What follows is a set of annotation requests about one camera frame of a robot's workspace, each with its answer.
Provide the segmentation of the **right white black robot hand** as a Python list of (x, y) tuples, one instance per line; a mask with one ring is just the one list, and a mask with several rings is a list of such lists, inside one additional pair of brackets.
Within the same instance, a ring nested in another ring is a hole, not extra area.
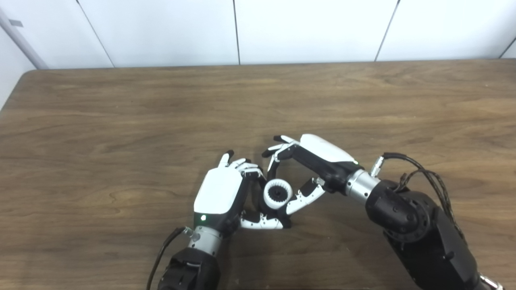
[(276, 177), (283, 160), (293, 159), (317, 174), (308, 180), (290, 201), (278, 212), (290, 216), (313, 203), (324, 193), (350, 195), (357, 180), (368, 177), (368, 173), (346, 151), (313, 134), (304, 134), (300, 140), (286, 135), (273, 138), (279, 144), (267, 148), (263, 158), (269, 158), (268, 178)]

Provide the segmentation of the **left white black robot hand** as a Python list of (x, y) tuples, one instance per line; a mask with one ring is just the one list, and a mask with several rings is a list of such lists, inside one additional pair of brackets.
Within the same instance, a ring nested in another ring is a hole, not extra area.
[(247, 158), (231, 161), (223, 154), (201, 183), (193, 205), (196, 231), (214, 230), (223, 236), (238, 229), (289, 229), (289, 216), (278, 212), (293, 196), (289, 183), (267, 178), (260, 166)]

